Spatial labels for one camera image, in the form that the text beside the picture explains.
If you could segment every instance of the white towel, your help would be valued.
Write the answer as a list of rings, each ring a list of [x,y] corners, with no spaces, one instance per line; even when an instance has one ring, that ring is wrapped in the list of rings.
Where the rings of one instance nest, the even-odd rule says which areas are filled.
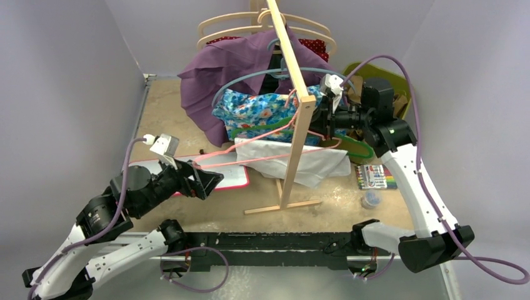
[[[235,142],[240,144],[247,140],[237,137]],[[304,151],[318,148],[304,146]],[[265,140],[253,141],[236,148],[237,161],[288,154],[290,151],[290,143]],[[346,150],[337,149],[324,149],[302,154],[294,182],[316,188],[324,178],[350,175],[351,163],[347,154]],[[286,156],[247,162],[244,165],[259,171],[265,177],[284,179],[288,161],[289,156]]]

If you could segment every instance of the wooden stand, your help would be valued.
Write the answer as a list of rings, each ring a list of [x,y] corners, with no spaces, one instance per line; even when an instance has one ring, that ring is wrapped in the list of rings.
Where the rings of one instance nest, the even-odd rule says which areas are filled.
[[[282,185],[279,179],[276,181],[280,198],[279,205],[248,209],[244,212],[245,214],[279,211],[286,208],[299,208],[321,203],[321,201],[318,200],[289,203],[289,197],[294,185],[294,177],[296,176],[298,163],[300,162],[304,143],[308,135],[309,124],[311,123],[311,117],[313,116],[316,98],[315,96],[310,96],[308,94],[308,89],[304,82],[304,78],[302,77],[302,73],[300,72],[298,62],[296,61],[293,47],[291,46],[289,36],[285,30],[285,24],[283,23],[276,0],[267,0],[267,5],[272,17],[272,23],[274,24],[274,30],[276,31],[276,35],[280,42],[287,69],[289,70],[292,85],[296,89],[296,95],[299,99],[298,117],[294,126],[294,136],[292,137],[291,153],[289,156],[289,162],[287,163],[284,183]]]

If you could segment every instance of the wooden hanger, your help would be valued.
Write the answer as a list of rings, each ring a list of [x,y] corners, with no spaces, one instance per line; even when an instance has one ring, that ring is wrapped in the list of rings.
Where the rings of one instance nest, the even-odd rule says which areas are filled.
[[[257,19],[262,14],[263,11],[267,11],[267,9],[264,9],[262,11],[249,11],[249,12],[234,12],[232,14],[223,14],[222,16],[212,17],[211,19],[208,19],[206,21],[203,21],[199,24],[197,27],[197,31],[199,32],[199,37],[204,37],[204,28],[223,21],[228,20],[235,20],[235,19],[246,19],[246,18],[252,18]],[[331,37],[331,31],[326,26],[312,21],[310,19],[306,19],[305,17],[299,17],[295,16],[293,14],[282,14],[284,16],[284,19],[287,21],[297,22],[303,25],[311,26],[314,29],[318,29],[322,31],[323,34]]]
[[[249,12],[236,12],[235,14],[239,14],[240,16],[245,14],[245,16],[249,16]],[[216,32],[214,34],[210,34],[208,36],[205,36],[205,37],[201,38],[197,42],[197,50],[202,49],[206,45],[206,43],[208,43],[209,41],[213,41],[215,39],[219,39],[219,38],[222,38],[224,36],[233,36],[233,35],[241,34],[241,33],[258,33],[258,32],[267,31],[267,30],[270,30],[270,29],[274,28],[274,26],[270,26],[270,25],[268,25],[267,22],[264,22],[263,18],[265,16],[267,16],[268,14],[270,14],[270,10],[268,10],[268,9],[264,9],[264,10],[262,10],[259,13],[259,15],[257,16],[257,22],[258,22],[259,25],[256,25],[256,26],[244,26],[244,27],[236,27],[236,28],[232,28],[232,29],[227,29],[227,30],[219,31],[219,32]],[[285,15],[281,14],[281,16],[282,16],[283,23],[286,24]],[[223,18],[223,19],[221,19],[222,21],[230,19],[230,18],[228,18],[228,15],[219,16],[217,18]],[[294,33],[303,34],[303,35],[306,35],[306,36],[311,36],[313,38],[320,39],[320,40],[324,41],[326,43],[326,46],[330,48],[330,50],[327,52],[330,56],[333,55],[336,52],[336,50],[337,50],[337,42],[333,38],[331,38],[331,37],[329,37],[327,35],[324,35],[324,34],[321,34],[319,32],[309,30],[309,29],[300,28],[300,27],[290,27],[290,28],[291,28],[291,30]]]

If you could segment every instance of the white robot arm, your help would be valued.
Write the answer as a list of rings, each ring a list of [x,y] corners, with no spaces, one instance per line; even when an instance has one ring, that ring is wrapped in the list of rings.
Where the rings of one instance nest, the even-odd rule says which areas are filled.
[[[174,159],[178,146],[175,137],[163,134],[157,138],[146,136],[144,140],[159,156],[162,171],[151,174],[145,167],[128,167],[111,180],[101,195],[92,198],[52,258],[42,267],[22,274],[26,287],[31,289],[28,299],[88,299],[94,288],[137,263],[166,253],[168,247],[183,249],[182,228],[168,220],[137,243],[94,258],[110,241],[133,227],[131,217],[141,218],[175,192],[204,200],[223,180],[222,174],[196,169],[191,161]],[[132,143],[127,149],[127,162],[131,148]]]
[[[361,105],[336,107],[342,96],[342,80],[325,75],[321,81],[322,101],[316,109],[310,128],[332,138],[335,129],[362,129],[365,141],[394,176],[411,213],[414,230],[387,226],[378,220],[368,220],[353,227],[352,242],[359,248],[377,247],[399,253],[403,263],[412,272],[456,258],[461,251],[449,237],[433,204],[426,196],[418,176],[416,164],[416,137],[406,121],[394,117],[394,89],[385,79],[368,78],[362,85]],[[419,171],[431,192],[443,220],[459,238],[464,247],[474,239],[469,226],[460,226],[449,212],[423,163]]]

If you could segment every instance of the black bracket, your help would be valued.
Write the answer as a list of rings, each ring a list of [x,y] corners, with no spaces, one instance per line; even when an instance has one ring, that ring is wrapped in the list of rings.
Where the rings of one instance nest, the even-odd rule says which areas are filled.
[[[164,244],[167,245],[168,253],[184,250],[186,247],[188,237],[177,220],[165,220],[160,226],[158,226],[158,231],[160,231],[166,239]]]
[[[110,193],[106,193],[92,198],[83,210],[77,215],[76,223],[84,233],[84,236],[90,238],[105,229],[116,213],[118,205],[116,199]],[[115,240],[120,234],[133,228],[131,218],[123,212],[120,214],[117,223],[104,236],[92,242],[92,244],[104,243]]]
[[[352,226],[351,229],[351,244],[353,249],[358,251],[359,253],[367,254],[372,251],[372,247],[368,246],[364,242],[363,237],[363,228],[367,225],[370,225],[372,223],[379,222],[377,219],[370,219],[364,222],[360,222]]]
[[[33,280],[33,273],[37,271],[40,267],[34,267],[31,269],[27,269],[22,273],[22,280],[24,281],[24,285],[27,288],[31,288],[31,281]],[[70,289],[55,298],[52,298],[51,300],[88,300],[93,293],[93,287],[92,283],[94,283],[96,280],[93,277],[90,277],[88,272],[86,271],[86,268],[83,268],[81,272],[76,276],[74,281],[72,282],[72,286]],[[33,297],[33,300],[41,300],[42,298],[40,296]]]
[[[464,248],[475,238],[469,225],[457,227],[453,232]],[[400,240],[398,249],[401,260],[414,273],[450,261],[462,253],[448,232],[421,239],[416,236],[402,237]]]
[[[143,217],[176,192],[186,197],[205,200],[224,179],[220,173],[194,167],[192,161],[183,162],[175,159],[174,162],[177,168],[159,161],[162,171],[158,174],[151,174],[142,166],[129,167],[124,207],[131,218]],[[122,193],[122,180],[122,174],[111,180],[110,189],[116,199]]]

